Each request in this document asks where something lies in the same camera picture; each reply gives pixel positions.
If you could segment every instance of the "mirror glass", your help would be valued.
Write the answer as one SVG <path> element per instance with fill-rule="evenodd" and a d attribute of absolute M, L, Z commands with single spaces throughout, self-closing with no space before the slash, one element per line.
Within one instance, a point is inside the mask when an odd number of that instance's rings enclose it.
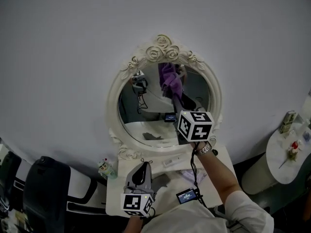
<path fill-rule="evenodd" d="M 118 104 L 120 120 L 140 143 L 175 146 L 178 101 L 188 110 L 209 111 L 211 99 L 205 79 L 184 65 L 153 64 L 135 74 L 123 87 Z"/>

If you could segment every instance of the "purple cloth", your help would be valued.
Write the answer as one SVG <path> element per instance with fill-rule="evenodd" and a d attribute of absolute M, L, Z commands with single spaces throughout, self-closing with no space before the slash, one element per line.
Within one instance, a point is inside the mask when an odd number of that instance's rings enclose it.
<path fill-rule="evenodd" d="M 161 63 L 158 65 L 158 70 L 163 96 L 171 99 L 176 94 L 181 100 L 183 85 L 176 73 L 175 64 Z"/>

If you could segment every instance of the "white wall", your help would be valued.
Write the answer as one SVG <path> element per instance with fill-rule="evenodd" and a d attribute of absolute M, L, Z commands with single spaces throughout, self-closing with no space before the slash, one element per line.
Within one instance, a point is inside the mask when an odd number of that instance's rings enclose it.
<path fill-rule="evenodd" d="M 310 88 L 311 0 L 0 0 L 0 137 L 85 172 L 114 156 L 105 102 L 120 64 L 157 33 L 199 52 L 223 92 L 234 163 Z"/>

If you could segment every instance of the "red object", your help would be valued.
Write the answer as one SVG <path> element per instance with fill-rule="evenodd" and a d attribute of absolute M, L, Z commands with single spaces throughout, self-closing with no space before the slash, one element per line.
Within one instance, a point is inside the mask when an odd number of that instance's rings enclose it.
<path fill-rule="evenodd" d="M 293 142 L 292 147 L 294 148 L 294 150 L 298 148 L 298 142 Z"/>

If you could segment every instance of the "wristwatch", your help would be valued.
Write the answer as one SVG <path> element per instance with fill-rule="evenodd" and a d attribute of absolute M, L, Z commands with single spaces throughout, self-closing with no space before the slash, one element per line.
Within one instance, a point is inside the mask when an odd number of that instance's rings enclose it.
<path fill-rule="evenodd" d="M 212 150 L 212 146 L 209 142 L 207 142 L 204 148 L 195 151 L 195 155 L 201 156 L 211 150 Z"/>

